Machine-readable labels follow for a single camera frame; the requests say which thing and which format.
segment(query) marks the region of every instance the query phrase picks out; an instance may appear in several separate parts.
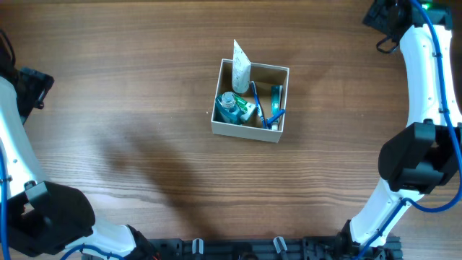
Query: white box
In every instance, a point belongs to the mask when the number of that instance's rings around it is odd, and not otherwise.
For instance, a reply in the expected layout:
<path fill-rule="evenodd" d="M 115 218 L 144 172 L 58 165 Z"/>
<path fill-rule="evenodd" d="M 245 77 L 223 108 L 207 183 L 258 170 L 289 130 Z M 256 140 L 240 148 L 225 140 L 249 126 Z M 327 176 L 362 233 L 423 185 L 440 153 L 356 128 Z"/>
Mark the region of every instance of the white box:
<path fill-rule="evenodd" d="M 279 119 L 279 130 L 263 129 L 260 118 L 255 111 L 251 120 L 245 125 L 238 126 L 231 123 L 222 123 L 215 121 L 216 115 L 219 113 L 215 108 L 215 99 L 227 91 L 232 91 L 232 60 L 222 59 L 222 65 L 219 70 L 217 92 L 214 98 L 214 110 L 212 113 L 212 132 L 214 134 L 222 134 L 230 137 L 241 137 L 247 139 L 255 139 L 266 142 L 278 142 L 284 131 L 285 114 Z M 289 68 L 281 66 L 272 66 L 266 64 L 252 63 L 250 70 L 250 80 L 257 85 L 257 93 L 260 100 L 260 105 L 265 115 L 265 118 L 271 118 L 271 86 L 282 85 L 281 109 L 286 109 L 287 103 L 287 88 L 289 87 Z M 255 104 L 252 91 L 249 90 L 242 98 L 250 103 Z"/>

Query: blue cable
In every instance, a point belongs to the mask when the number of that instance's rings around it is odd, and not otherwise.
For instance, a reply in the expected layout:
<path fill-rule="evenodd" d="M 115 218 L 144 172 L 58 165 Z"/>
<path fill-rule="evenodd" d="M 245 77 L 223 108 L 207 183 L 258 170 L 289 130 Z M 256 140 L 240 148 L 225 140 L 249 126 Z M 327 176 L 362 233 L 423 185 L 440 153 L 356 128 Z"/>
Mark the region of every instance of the blue cable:
<path fill-rule="evenodd" d="M 387 219 L 385 224 L 383 224 L 382 228 L 379 229 L 379 231 L 373 237 L 371 237 L 371 239 L 369 239 L 369 241 L 365 244 L 365 246 L 362 248 L 360 253 L 356 257 L 354 257 L 353 260 L 359 260 L 362 258 L 362 256 L 364 256 L 364 254 L 367 252 L 370 245 L 383 234 L 385 229 L 390 225 L 391 221 L 393 221 L 395 216 L 398 214 L 401 208 L 404 205 L 406 205 L 407 202 L 409 202 L 410 204 L 412 204 L 412 206 L 416 207 L 418 210 L 421 210 L 423 212 L 438 213 L 438 212 L 444 212 L 445 210 L 448 210 L 451 207 L 454 207 L 462 199 L 462 154 L 461 154 L 460 144 L 458 143 L 458 140 L 457 140 L 456 131 L 454 131 L 454 127 L 453 127 L 453 124 L 449 116 L 448 100 L 446 97 L 446 86 L 445 86 L 445 78 L 444 78 L 444 72 L 443 72 L 443 58 L 441 54 L 440 41 L 438 40 L 438 36 L 436 34 L 432 21 L 428 17 L 425 10 L 422 8 L 422 4 L 420 4 L 417 0 L 409 0 L 409 1 L 414 7 L 417 8 L 417 10 L 419 10 L 419 13 L 422 15 L 425 22 L 428 24 L 428 28 L 430 29 L 430 34 L 432 35 L 433 44 L 435 45 L 435 53 L 436 53 L 437 68 L 438 68 L 438 78 L 440 81 L 441 103 L 443 107 L 443 115 L 444 115 L 446 124 L 448 125 L 450 139 L 451 139 L 451 142 L 453 143 L 453 149 L 457 157 L 457 163 L 459 167 L 459 177 L 460 177 L 459 189 L 457 191 L 457 194 L 454 196 L 453 199 L 450 200 L 450 202 L 448 202 L 445 205 L 442 205 L 441 207 L 437 207 L 434 209 L 423 207 L 409 198 L 402 199 L 401 202 L 398 204 L 398 206 L 395 208 L 395 210 L 391 213 L 390 217 Z"/>
<path fill-rule="evenodd" d="M 93 251 L 97 252 L 98 254 L 100 254 L 100 255 L 102 255 L 102 256 L 107 256 L 108 259 L 109 259 L 110 257 L 113 257 L 113 258 L 116 258 L 116 259 L 119 259 L 119 260 L 125 260 L 122 256 L 119 256 L 118 254 L 104 252 L 103 250 L 99 249 L 99 248 L 96 247 L 96 246 L 85 245 L 85 244 L 82 244 L 82 245 L 78 245 L 78 246 L 73 247 L 71 250 L 67 251 L 67 252 L 63 255 L 63 257 L 61 257 L 61 260 L 66 260 L 66 259 L 67 259 L 70 255 L 72 255 L 72 253 L 74 253 L 75 251 L 81 251 L 81 250 L 84 250 L 84 249 L 93 250 Z"/>
<path fill-rule="evenodd" d="M 11 260 L 8 248 L 8 176 L 6 176 L 6 166 L 3 157 L 3 152 L 0 150 L 0 179 L 3 180 L 1 184 L 1 249 L 3 251 L 3 258 Z"/>

